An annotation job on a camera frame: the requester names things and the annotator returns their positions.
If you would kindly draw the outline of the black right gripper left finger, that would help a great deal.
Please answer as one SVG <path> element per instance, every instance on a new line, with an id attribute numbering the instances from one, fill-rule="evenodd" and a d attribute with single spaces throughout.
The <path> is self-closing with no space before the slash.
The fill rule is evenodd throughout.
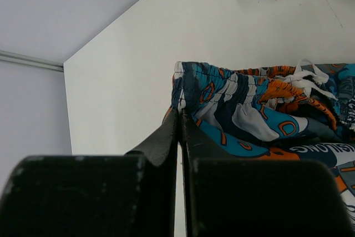
<path id="1" fill-rule="evenodd" d="M 173 236 L 178 113 L 124 155 L 33 155 L 1 195 L 2 236 Z"/>

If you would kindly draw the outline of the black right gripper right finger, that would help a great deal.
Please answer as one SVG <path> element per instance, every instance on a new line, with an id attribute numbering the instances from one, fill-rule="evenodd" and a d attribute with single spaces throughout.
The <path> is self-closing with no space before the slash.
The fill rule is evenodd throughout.
<path id="1" fill-rule="evenodd" d="M 187 236 L 348 236 L 330 171 L 315 161 L 239 159 L 182 112 Z"/>

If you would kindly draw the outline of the blue orange patterned shorts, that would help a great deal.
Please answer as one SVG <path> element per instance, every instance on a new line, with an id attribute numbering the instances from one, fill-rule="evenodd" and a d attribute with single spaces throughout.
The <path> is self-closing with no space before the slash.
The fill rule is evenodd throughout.
<path id="1" fill-rule="evenodd" d="M 354 65 L 229 70 L 177 62 L 171 108 L 239 159 L 315 161 L 332 174 L 354 235 Z"/>

